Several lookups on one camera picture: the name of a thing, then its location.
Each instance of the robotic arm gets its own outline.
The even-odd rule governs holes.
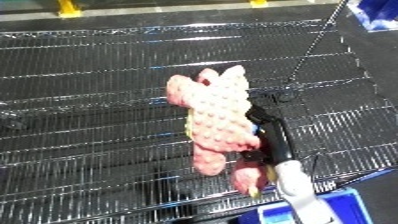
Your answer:
[[[267,163],[266,160],[271,158],[278,176],[277,191],[303,224],[341,224],[331,207],[316,197],[311,178],[303,172],[301,162],[296,160],[285,122],[268,115],[256,105],[252,105],[246,117],[258,126],[256,134],[268,140],[271,155],[258,150],[246,151],[242,153],[244,159]]]

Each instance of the pink starfish plush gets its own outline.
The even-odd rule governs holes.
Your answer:
[[[247,100],[249,83],[244,74],[242,66],[229,68],[221,76],[214,70],[205,69],[196,81],[174,75],[167,83],[168,102],[190,109],[186,129],[194,142],[193,165],[204,175],[217,175],[224,169],[224,153],[260,147],[260,139],[252,133],[253,124],[245,116],[251,104]],[[244,165],[239,162],[234,180],[242,179],[238,170],[244,170]],[[245,170],[255,170],[253,164],[248,164],[248,168]],[[259,176],[253,178],[255,180],[250,183],[256,183]],[[235,186],[239,186],[242,193],[248,193],[251,187]]]

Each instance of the floor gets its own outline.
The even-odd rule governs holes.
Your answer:
[[[84,17],[252,8],[247,0],[80,0]],[[286,7],[336,3],[338,0],[275,0],[265,7]],[[0,22],[58,18],[55,0],[3,0]]]

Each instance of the wire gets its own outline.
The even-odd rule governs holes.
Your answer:
[[[319,34],[315,37],[315,39],[312,41],[311,45],[308,47],[307,51],[305,52],[304,57],[302,59],[300,59],[300,61],[297,63],[296,67],[294,68],[293,72],[290,74],[290,76],[288,78],[288,83],[292,83],[292,82],[296,81],[297,73],[303,67],[305,62],[307,62],[308,57],[314,52],[314,50],[316,49],[318,44],[322,41],[323,37],[326,34],[326,31],[330,27],[333,27],[336,25],[337,18],[340,16],[341,12],[346,7],[348,2],[349,2],[349,0],[340,0],[336,9],[330,15],[330,17],[326,21],[325,25],[322,26],[321,30],[319,31]]]

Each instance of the wire shelf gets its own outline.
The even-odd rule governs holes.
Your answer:
[[[0,33],[1,223],[164,223],[279,200],[237,194],[227,168],[191,165],[187,111],[167,80],[243,65],[250,98],[283,116],[317,191],[397,165],[396,111],[337,30],[297,74],[300,95],[274,100],[322,20]]]

